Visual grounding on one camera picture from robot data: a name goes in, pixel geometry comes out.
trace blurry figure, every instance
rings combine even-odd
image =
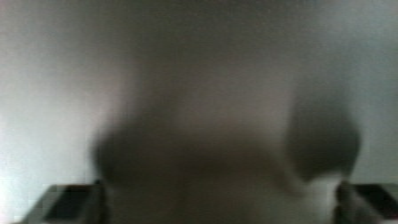
[[[108,224],[332,223],[360,148],[350,83],[371,34],[341,21],[359,4],[119,5],[135,105],[94,152]]]

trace gray wall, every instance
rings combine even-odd
[[[92,181],[90,143],[115,113],[131,74],[122,35],[108,32],[115,22],[106,18],[108,8],[87,2],[1,1],[0,207],[7,221],[21,219],[51,184]],[[362,69],[364,145],[351,178],[398,182],[398,69]]]

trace dark object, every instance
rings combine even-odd
[[[44,217],[44,221],[51,223],[53,221],[72,220],[78,218],[90,191],[92,187],[87,185],[71,185],[65,187],[53,208]]]
[[[355,191],[385,219],[398,219],[398,203],[378,184],[355,186]]]

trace white wall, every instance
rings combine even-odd
[[[83,5],[78,10],[69,1],[53,2],[1,1],[0,6],[0,207],[7,222],[21,219],[51,184],[92,181],[88,147],[120,92],[122,66],[106,49],[90,46],[94,21],[83,21]]]
[[[106,18],[108,8],[87,2],[5,0],[0,5],[0,206],[7,222],[21,219],[51,184],[92,181],[92,138],[131,71],[124,36],[108,32],[117,30],[108,26],[117,20]],[[398,182],[394,71],[364,72],[357,80],[364,148],[355,182]]]

